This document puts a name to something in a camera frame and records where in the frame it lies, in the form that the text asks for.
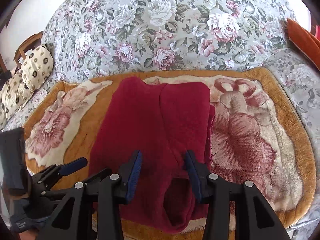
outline red fleece garment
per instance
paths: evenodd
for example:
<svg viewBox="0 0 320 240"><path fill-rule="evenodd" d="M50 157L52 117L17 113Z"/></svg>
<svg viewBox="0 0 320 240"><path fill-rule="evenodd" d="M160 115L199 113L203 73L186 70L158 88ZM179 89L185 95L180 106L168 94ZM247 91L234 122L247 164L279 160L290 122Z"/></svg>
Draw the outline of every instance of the red fleece garment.
<svg viewBox="0 0 320 240"><path fill-rule="evenodd" d="M208 163L214 116L209 101L202 83L147 85L132 77L119 84L92 148L89 174L106 167L116 172L134 150L142 152L135 196L120 205L121 218L175 234L189 220L206 217L207 205L196 204L183 158L191 149Z"/></svg>

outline cream patterned pillow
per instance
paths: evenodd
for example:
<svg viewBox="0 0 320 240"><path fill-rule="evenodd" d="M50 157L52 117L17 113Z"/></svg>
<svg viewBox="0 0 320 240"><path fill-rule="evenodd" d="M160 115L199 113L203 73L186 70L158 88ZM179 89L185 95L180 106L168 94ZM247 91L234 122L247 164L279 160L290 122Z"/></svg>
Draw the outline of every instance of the cream patterned pillow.
<svg viewBox="0 0 320 240"><path fill-rule="evenodd" d="M30 90L39 89L49 77L52 68L53 59L50 52L41 45L21 64L22 80Z"/></svg>
<svg viewBox="0 0 320 240"><path fill-rule="evenodd" d="M26 105L34 91L49 77L52 68L53 59L43 45L34 49L24 60L21 70L10 78L0 91L0 129Z"/></svg>

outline wooden chair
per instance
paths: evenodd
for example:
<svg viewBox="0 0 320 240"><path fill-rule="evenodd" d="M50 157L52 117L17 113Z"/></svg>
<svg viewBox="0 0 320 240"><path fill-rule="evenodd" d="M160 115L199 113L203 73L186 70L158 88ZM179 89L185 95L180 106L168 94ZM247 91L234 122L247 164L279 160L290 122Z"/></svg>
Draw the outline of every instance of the wooden chair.
<svg viewBox="0 0 320 240"><path fill-rule="evenodd" d="M25 60L27 57L26 52L30 49L35 49L40 45L42 34L43 32L39 32L27 38L16 50L13 60L15 61L19 69L21 68L21 63L19 62L19 59L22 57L23 60Z"/></svg>

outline white wall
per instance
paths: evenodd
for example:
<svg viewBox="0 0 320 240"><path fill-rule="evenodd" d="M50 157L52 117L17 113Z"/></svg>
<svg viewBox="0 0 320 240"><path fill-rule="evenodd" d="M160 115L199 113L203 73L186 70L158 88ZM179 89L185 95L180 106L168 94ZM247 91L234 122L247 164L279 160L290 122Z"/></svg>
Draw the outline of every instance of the white wall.
<svg viewBox="0 0 320 240"><path fill-rule="evenodd" d="M8 70L17 48L35 33L43 31L56 9L65 0L22 0L14 10L8 27L0 33L0 53Z"/></svg>

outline floral rug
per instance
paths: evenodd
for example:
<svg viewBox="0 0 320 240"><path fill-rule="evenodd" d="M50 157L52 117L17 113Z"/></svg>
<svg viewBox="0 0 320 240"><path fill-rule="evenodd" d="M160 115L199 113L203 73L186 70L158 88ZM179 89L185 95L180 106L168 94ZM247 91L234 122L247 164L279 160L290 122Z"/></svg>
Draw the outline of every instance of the floral rug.
<svg viewBox="0 0 320 240"><path fill-rule="evenodd" d="M35 159L37 166L50 166L62 164L63 156L68 146L78 133L81 118L95 103L97 94L112 81L93 83L83 82L80 85L63 85L45 98L39 110L33 116L45 108L41 120L37 122L26 139L26 154L28 159ZM48 100L55 98L52 105L48 106Z"/></svg>
<svg viewBox="0 0 320 240"><path fill-rule="evenodd" d="M211 90L210 103L216 106L215 128L211 134L212 171L236 183L252 180L276 210L285 227L306 213L316 186L313 151L289 99L265 68L242 73L164 71L95 78L93 82L109 80L112 84L99 93L96 102L81 119L80 128L64 154L64 163L81 156L89 158L97 127L104 118L112 94L121 80L130 76L138 76L150 84L205 83ZM38 107L36 113L44 112L44 109ZM32 117L27 121L26 137L29 137L37 122ZM32 172L41 169L34 165L34 160L27 159L27 166ZM87 173L88 169L82 169L63 178L55 188L71 187L75 181L86 178ZM233 214L231 210L231 229L234 228ZM175 236L164 236L156 229L129 221L123 221L123 228L126 235L135 239L144 239L146 236L152 239L186 236L195 239L200 238L204 224L205 219L190 221L182 232L184 234Z"/></svg>

